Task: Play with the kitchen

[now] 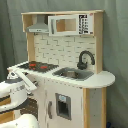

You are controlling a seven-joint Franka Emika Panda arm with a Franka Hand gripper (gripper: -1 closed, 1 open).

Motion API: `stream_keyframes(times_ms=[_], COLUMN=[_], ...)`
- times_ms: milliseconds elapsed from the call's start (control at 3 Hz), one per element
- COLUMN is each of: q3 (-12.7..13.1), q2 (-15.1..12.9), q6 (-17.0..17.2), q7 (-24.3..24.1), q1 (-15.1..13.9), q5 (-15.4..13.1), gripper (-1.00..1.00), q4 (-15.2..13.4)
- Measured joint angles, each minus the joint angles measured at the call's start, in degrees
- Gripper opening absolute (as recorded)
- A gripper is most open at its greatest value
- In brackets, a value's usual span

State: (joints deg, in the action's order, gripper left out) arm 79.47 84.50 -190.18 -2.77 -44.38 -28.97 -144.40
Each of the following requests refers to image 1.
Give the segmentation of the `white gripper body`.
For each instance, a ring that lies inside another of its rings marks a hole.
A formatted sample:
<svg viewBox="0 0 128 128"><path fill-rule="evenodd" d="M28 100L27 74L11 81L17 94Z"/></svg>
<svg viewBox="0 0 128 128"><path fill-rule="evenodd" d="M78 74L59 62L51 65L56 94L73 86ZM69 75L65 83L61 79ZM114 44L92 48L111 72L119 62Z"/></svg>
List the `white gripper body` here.
<svg viewBox="0 0 128 128"><path fill-rule="evenodd" d="M25 88L28 92L31 92L31 91L34 91L37 89L36 85L33 82L31 82L28 79L28 77L19 70L10 71L8 76L7 76L7 80L9 82L23 81L25 84Z"/></svg>

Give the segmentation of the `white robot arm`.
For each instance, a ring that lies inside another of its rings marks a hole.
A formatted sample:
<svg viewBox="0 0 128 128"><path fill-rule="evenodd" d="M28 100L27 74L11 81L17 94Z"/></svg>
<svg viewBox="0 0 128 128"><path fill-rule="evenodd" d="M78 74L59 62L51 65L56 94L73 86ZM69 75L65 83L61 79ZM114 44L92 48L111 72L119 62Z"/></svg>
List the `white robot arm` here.
<svg viewBox="0 0 128 128"><path fill-rule="evenodd" d="M0 114L24 107L29 99L28 94L37 87L22 72L10 71L7 79L0 83L0 98L10 96L11 102L0 106ZM36 117L23 114L18 119L0 124L0 128L40 128Z"/></svg>

